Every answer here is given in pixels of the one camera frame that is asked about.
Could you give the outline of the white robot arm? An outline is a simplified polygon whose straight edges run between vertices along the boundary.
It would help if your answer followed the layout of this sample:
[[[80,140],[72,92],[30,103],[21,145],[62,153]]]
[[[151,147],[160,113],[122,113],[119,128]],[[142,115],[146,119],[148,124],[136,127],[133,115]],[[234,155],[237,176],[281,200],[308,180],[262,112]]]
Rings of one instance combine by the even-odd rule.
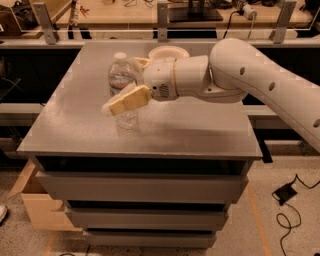
[[[250,94],[267,105],[314,149],[320,150],[320,87],[273,62],[251,44],[227,38],[208,55],[179,58],[168,46],[158,58],[136,57],[142,75],[102,106],[116,116],[143,107],[152,99],[195,97],[212,103],[234,103]]]

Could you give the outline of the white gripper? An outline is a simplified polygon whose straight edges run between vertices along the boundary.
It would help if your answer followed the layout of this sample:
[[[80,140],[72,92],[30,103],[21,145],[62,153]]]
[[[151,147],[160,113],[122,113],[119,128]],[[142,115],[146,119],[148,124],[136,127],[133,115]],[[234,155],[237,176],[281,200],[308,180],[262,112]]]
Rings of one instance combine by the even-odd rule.
[[[144,70],[145,85],[126,86],[102,106],[101,112],[104,115],[117,116],[146,106],[152,96],[157,101],[173,101],[178,98],[174,82],[175,58],[167,57],[151,61],[149,58],[132,57],[128,62],[135,71]]]

